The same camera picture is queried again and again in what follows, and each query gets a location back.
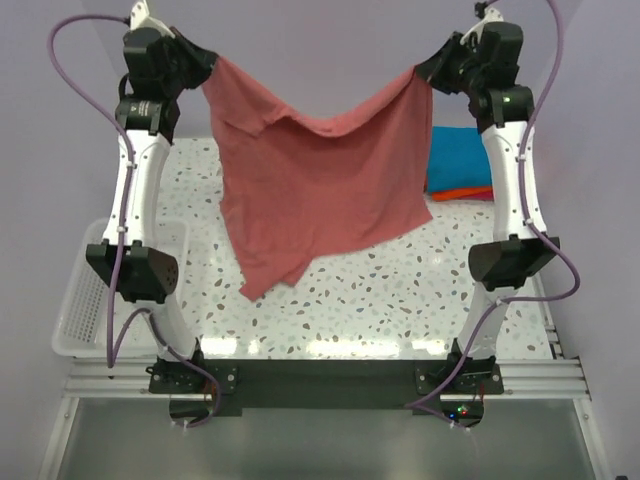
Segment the blue towel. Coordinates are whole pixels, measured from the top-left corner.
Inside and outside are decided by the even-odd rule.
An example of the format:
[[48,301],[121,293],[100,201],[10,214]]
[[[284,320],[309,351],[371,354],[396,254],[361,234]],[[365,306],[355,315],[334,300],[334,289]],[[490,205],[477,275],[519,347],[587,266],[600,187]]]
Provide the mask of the blue towel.
[[489,157],[475,128],[433,127],[427,192],[490,187]]

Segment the glass panel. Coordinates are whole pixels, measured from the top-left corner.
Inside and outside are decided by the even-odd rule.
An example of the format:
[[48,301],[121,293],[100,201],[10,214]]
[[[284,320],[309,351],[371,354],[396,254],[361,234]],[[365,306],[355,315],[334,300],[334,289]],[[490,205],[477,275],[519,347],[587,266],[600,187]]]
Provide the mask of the glass panel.
[[488,401],[472,435],[403,411],[309,410],[247,410],[185,433],[167,408],[82,401],[60,478],[595,478],[571,401]]

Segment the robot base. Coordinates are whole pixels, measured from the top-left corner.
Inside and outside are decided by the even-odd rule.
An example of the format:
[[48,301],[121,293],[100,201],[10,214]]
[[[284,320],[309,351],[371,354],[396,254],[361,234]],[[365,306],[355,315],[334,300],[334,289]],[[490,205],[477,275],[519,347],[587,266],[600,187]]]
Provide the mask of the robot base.
[[[205,360],[199,351],[192,360],[220,382],[223,398],[219,416],[241,416],[245,408],[402,410],[405,404],[431,392],[439,384],[440,375],[451,366],[451,359]],[[466,375],[475,362],[465,364],[460,380],[442,392],[464,395],[464,399],[441,401],[436,395],[424,406],[456,421],[478,423],[483,412],[481,396],[502,394],[504,387],[495,363],[488,372]],[[205,392],[209,387],[202,376],[180,363],[159,359],[147,368],[147,373],[151,375],[152,394],[211,393]],[[204,398],[170,400],[174,420],[202,417],[206,409]],[[465,417],[459,417],[458,412],[464,412]]]

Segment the red cloth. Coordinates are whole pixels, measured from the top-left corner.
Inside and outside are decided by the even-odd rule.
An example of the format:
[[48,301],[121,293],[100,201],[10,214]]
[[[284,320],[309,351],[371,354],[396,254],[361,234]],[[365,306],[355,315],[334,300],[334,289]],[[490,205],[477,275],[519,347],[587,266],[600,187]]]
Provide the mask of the red cloth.
[[355,109],[302,115],[218,58],[203,85],[220,148],[220,209],[256,300],[314,257],[370,247],[431,219],[422,186],[432,91],[413,69]]

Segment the purple wall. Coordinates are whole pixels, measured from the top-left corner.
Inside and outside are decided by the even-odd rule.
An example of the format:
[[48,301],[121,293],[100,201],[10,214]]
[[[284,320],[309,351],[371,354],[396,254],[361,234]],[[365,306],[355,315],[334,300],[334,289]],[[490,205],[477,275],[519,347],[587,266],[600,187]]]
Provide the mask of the purple wall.
[[[545,218],[584,287],[553,305],[568,354],[580,355],[617,474],[640,478],[640,2],[585,0],[541,113],[537,174]],[[549,291],[567,288],[559,261]]]
[[[36,478],[68,362],[51,335],[86,226],[109,214],[115,133],[58,79],[45,40],[78,0],[0,2],[0,477]],[[95,29],[71,27],[61,60],[107,105],[116,77]]]
[[[82,0],[90,12],[126,15],[131,0]],[[310,115],[330,116],[364,101],[411,65],[429,58],[454,30],[477,19],[472,0],[148,0],[152,14],[229,57],[275,94]],[[582,0],[558,0],[568,21]],[[521,81],[536,85],[553,51],[553,19],[543,0],[507,0],[505,18],[526,40]],[[98,28],[122,75],[121,35]],[[440,125],[473,125],[462,96],[437,95]],[[201,92],[181,97],[180,136],[210,136]]]

